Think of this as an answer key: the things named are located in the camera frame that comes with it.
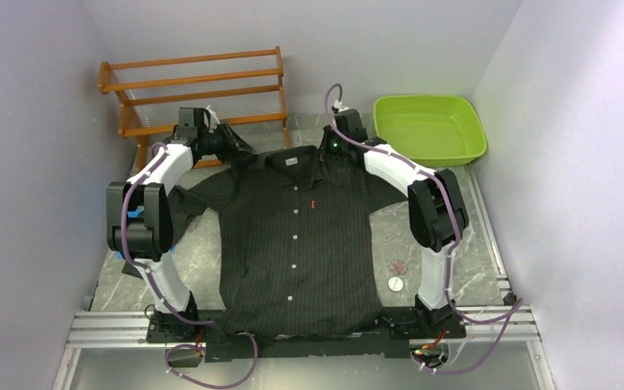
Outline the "black pinstriped shirt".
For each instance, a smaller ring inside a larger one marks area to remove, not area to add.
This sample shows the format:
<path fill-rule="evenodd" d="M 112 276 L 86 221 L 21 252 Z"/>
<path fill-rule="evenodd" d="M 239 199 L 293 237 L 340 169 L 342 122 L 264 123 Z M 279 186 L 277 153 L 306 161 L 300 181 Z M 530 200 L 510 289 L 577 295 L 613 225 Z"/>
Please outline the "black pinstriped shirt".
<path fill-rule="evenodd" d="M 370 216 L 403 202 L 386 181 L 312 145 L 233 162 L 168 196 L 174 237 L 219 217 L 226 333 L 344 336 L 381 315 Z"/>

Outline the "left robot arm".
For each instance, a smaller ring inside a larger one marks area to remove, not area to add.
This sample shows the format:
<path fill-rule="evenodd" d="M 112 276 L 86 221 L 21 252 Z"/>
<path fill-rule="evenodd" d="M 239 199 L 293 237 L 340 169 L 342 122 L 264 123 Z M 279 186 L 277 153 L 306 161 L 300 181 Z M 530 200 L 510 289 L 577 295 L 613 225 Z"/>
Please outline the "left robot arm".
<path fill-rule="evenodd" d="M 106 189 L 109 248 L 139 272 L 154 299 L 154 313 L 181 341 L 193 339 L 200 320 L 193 294 L 172 259 L 174 228 L 168 195 L 178 179 L 205 156 L 221 163 L 255 149 L 210 108 L 181 107 L 171 136 L 153 146 L 154 157 L 137 174 Z"/>

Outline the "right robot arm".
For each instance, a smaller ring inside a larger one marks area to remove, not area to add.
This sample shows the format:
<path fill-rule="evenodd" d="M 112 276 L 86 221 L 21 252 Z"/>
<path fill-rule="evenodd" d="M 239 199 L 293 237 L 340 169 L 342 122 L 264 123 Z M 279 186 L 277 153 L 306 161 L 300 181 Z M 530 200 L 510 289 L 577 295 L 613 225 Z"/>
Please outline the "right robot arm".
<path fill-rule="evenodd" d="M 335 106 L 326 115 L 325 132 L 334 137 L 324 141 L 325 147 L 351 158 L 407 198 L 410 231 L 422 248 L 414 326 L 422 336 L 436 336 L 446 321 L 458 316 L 452 298 L 453 257 L 469 216 L 457 178 L 448 169 L 436 171 L 418 164 L 380 137 L 367 137 L 354 109 Z"/>

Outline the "red round brooch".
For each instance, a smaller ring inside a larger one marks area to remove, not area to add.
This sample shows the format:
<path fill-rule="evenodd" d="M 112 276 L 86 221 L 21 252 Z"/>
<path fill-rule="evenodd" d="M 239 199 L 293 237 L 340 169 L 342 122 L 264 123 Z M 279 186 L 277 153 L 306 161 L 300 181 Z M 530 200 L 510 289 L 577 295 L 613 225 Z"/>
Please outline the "red round brooch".
<path fill-rule="evenodd" d="M 394 260 L 391 263 L 391 269 L 395 275 L 404 275 L 407 272 L 407 263 L 400 259 Z"/>

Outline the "orange wooden shoe rack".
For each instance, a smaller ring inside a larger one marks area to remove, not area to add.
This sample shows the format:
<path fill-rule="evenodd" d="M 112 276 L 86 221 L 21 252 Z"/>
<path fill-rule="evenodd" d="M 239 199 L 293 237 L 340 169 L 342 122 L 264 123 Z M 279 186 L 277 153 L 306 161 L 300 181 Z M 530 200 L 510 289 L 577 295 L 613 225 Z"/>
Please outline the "orange wooden shoe rack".
<path fill-rule="evenodd" d="M 102 62 L 97 88 L 119 101 L 118 133 L 136 141 L 135 171 L 145 167 L 150 141 L 170 133 L 180 106 L 211 107 L 231 126 L 280 124 L 282 146 L 292 145 L 279 46 L 128 63 Z"/>

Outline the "green plastic basin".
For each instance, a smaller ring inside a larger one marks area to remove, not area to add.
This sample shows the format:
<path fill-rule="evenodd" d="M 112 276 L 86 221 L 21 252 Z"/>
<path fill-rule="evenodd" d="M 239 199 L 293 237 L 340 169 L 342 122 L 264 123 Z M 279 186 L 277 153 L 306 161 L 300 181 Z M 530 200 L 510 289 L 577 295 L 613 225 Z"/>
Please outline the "green plastic basin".
<path fill-rule="evenodd" d="M 375 101 L 378 137 L 425 167 L 461 166 L 488 150 L 481 120 L 456 95 L 392 95 Z"/>

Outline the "blue flat mat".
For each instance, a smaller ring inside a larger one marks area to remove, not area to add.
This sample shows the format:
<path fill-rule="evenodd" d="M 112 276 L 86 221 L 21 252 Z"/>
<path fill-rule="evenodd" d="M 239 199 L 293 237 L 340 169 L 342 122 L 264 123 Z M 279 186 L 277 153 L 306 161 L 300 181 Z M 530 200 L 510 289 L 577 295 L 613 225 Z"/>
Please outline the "blue flat mat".
<path fill-rule="evenodd" d="M 173 250 L 174 228 L 167 208 L 149 211 L 120 211 L 120 216 L 108 223 L 107 244 L 125 258 L 122 239 L 125 237 L 130 257 L 151 259 L 160 258 Z"/>

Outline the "white round badge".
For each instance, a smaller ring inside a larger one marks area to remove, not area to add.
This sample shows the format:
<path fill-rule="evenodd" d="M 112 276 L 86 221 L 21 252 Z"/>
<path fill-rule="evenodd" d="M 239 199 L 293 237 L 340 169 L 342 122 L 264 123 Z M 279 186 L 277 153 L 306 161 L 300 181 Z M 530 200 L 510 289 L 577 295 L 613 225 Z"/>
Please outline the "white round badge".
<path fill-rule="evenodd" d="M 387 286 L 390 291 L 394 293 L 399 293 L 404 288 L 404 282 L 400 277 L 392 276 L 388 279 Z"/>

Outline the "black base beam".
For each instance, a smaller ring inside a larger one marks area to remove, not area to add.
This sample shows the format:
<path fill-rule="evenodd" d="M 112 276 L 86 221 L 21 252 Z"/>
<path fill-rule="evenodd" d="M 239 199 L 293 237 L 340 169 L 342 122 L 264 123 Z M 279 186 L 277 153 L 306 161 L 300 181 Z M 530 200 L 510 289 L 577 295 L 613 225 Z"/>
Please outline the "black base beam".
<path fill-rule="evenodd" d="M 253 346 L 244 334 L 228 335 L 216 324 L 194 326 L 169 314 L 145 314 L 149 320 L 145 340 L 151 346 L 204 344 L 207 362 L 230 362 L 251 358 Z M 449 308 L 429 311 L 411 306 L 384 307 L 368 327 L 347 336 L 256 336 L 260 358 L 307 358 L 382 355 L 407 358 L 413 349 L 436 340 L 461 340 L 466 337 L 464 321 Z"/>

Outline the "aluminium frame rail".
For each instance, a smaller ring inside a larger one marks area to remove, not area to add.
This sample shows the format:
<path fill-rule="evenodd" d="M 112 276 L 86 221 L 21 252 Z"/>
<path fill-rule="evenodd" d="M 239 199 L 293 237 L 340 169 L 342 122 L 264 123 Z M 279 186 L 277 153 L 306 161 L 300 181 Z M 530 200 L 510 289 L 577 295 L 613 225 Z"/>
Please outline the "aluminium frame rail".
<path fill-rule="evenodd" d="M 531 309 L 521 306 L 510 319 L 500 319 L 485 324 L 464 322 L 458 326 L 463 334 L 455 331 L 432 331 L 428 337 L 419 336 L 407 329 L 407 322 L 401 320 L 391 325 L 379 320 L 374 330 L 355 332 L 349 340 L 362 336 L 387 337 L 405 340 L 409 345 L 437 343 L 492 343 L 501 342 L 540 342 L 541 336 Z M 161 331 L 152 324 L 144 311 L 141 312 L 80 312 L 76 314 L 68 336 L 67 345 L 72 348 L 135 348 L 151 347 L 168 349 L 182 342 L 168 331 Z"/>

